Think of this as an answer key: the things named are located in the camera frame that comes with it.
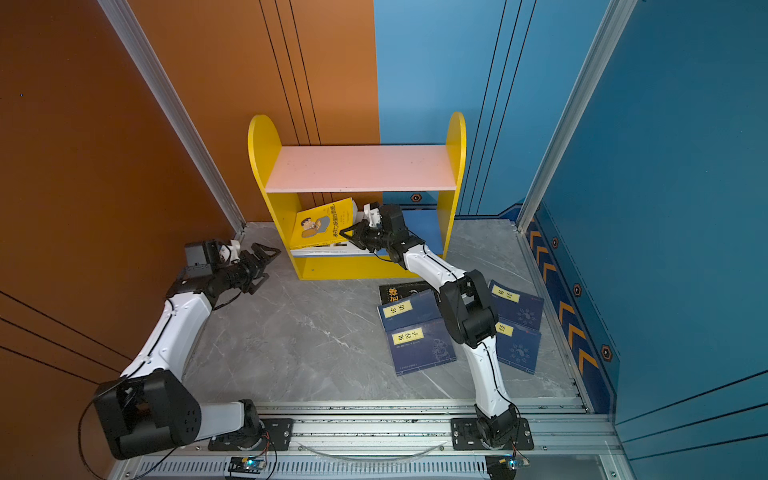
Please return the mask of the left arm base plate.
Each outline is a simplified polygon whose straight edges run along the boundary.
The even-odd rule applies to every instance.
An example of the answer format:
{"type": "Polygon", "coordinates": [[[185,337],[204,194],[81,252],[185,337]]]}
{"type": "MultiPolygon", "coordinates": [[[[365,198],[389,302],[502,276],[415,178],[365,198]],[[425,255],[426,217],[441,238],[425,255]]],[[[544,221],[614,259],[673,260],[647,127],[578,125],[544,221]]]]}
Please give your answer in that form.
{"type": "Polygon", "coordinates": [[[283,452],[289,449],[293,435],[292,418],[260,419],[257,426],[216,436],[208,442],[209,451],[283,452]]]}

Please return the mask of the white La Dame book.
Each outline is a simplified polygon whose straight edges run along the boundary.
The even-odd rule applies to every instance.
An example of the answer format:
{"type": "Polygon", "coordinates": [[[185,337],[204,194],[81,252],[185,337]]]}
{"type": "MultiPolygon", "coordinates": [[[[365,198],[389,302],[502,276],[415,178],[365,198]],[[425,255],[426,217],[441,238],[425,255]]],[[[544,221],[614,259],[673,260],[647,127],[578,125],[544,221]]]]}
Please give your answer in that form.
{"type": "Polygon", "coordinates": [[[363,255],[364,251],[358,249],[348,241],[345,241],[342,237],[338,243],[314,247],[291,250],[294,257],[324,257],[324,256],[354,256],[363,255]]]}

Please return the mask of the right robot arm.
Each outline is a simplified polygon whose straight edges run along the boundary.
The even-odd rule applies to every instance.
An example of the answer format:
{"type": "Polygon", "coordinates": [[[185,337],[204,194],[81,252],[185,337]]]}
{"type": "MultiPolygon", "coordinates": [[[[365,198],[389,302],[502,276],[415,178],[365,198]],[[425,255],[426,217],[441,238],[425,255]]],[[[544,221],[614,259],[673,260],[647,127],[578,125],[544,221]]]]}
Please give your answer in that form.
{"type": "Polygon", "coordinates": [[[391,263],[418,275],[437,292],[446,329],[467,356],[481,438],[492,449],[511,443],[522,417],[501,375],[496,342],[499,316],[481,272],[465,271],[433,253],[407,227],[397,205],[376,204],[362,220],[339,234],[360,250],[374,255],[386,251],[391,263]]]}

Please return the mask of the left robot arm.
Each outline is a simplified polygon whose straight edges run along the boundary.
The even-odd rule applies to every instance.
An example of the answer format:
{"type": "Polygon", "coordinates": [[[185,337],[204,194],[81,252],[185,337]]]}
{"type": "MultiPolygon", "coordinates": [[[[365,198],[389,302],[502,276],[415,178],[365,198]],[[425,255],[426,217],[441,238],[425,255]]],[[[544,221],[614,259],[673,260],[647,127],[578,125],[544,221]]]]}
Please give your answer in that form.
{"type": "Polygon", "coordinates": [[[206,440],[212,450],[255,450],[267,431],[248,399],[201,403],[183,385],[192,350],[222,294],[253,294],[280,249],[207,240],[186,245],[186,265],[138,355],[91,401],[112,456],[127,460],[206,440]]]}

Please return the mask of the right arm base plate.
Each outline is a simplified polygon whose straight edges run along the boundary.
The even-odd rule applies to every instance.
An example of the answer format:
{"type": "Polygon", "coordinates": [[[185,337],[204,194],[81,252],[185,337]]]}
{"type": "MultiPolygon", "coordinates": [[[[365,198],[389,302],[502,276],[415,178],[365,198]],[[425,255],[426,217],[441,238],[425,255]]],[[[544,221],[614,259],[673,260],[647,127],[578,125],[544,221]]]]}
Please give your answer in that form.
{"type": "Polygon", "coordinates": [[[517,450],[532,451],[535,448],[533,435],[525,418],[513,419],[499,429],[495,423],[486,423],[478,418],[452,418],[450,420],[451,441],[454,450],[517,450]]]}

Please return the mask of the navy book yellow label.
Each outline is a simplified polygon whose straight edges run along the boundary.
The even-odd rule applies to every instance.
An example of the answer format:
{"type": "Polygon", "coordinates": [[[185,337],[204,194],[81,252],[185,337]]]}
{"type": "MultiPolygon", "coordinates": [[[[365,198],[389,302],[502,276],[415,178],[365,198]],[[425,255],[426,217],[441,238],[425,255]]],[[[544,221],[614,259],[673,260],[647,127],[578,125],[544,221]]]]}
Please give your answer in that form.
{"type": "Polygon", "coordinates": [[[457,360],[454,342],[442,319],[395,329],[387,333],[395,374],[406,374],[457,360]]]}

